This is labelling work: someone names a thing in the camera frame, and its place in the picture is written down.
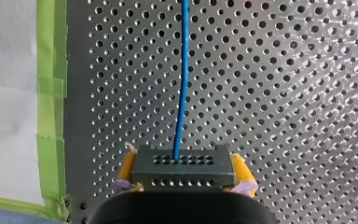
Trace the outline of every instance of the black round object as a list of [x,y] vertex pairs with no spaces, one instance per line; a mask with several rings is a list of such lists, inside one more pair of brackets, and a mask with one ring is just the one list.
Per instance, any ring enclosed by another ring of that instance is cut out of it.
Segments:
[[261,203],[229,192],[132,192],[102,204],[89,224],[278,224]]

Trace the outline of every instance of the perforated metal panel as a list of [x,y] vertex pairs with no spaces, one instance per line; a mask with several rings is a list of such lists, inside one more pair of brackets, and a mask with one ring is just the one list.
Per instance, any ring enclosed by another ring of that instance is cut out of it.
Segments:
[[[125,141],[172,147],[181,15],[174,0],[68,7],[66,176],[79,223],[112,195]],[[240,152],[281,223],[358,223],[358,1],[194,0],[190,20],[182,148]]]

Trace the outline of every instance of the green tape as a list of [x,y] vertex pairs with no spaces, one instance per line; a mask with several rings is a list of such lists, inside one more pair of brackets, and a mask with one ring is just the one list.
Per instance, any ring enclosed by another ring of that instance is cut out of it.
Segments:
[[50,138],[63,137],[63,99],[39,92],[37,95],[37,133]]
[[69,212],[65,207],[65,172],[63,140],[37,137],[40,188],[49,217],[66,220]]
[[58,78],[37,77],[37,91],[56,98],[63,98],[63,81]]
[[37,155],[47,217],[65,221],[66,1],[37,0]]
[[38,217],[53,218],[48,216],[48,213],[46,213],[46,209],[44,206],[35,203],[25,203],[25,202],[0,198],[0,209],[34,215]]

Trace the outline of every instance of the hole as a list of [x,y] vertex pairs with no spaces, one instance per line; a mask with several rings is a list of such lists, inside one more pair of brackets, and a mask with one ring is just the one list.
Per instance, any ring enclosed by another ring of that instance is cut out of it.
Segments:
[[315,14],[321,15],[324,12],[324,9],[322,7],[316,7],[315,8]]
[[244,6],[245,8],[251,8],[252,3],[249,2],[249,1],[247,1],[247,2],[245,2],[245,3],[243,4],[243,6]]
[[195,186],[196,185],[196,182],[194,180],[188,180],[187,181],[187,184],[191,187],[191,186]]
[[208,180],[207,182],[206,182],[206,186],[208,186],[208,187],[211,187],[211,186],[213,186],[214,185],[214,181],[211,179],[211,180]]
[[281,12],[286,11],[286,9],[287,9],[287,5],[285,5],[285,4],[281,4],[281,5],[279,6],[279,10],[280,10]]
[[261,4],[261,8],[263,10],[267,10],[267,9],[269,9],[269,4],[268,3],[263,3],[263,4]]
[[168,185],[168,180],[163,179],[163,180],[161,180],[161,181],[159,182],[159,184],[160,184],[161,186],[167,186],[167,185]]

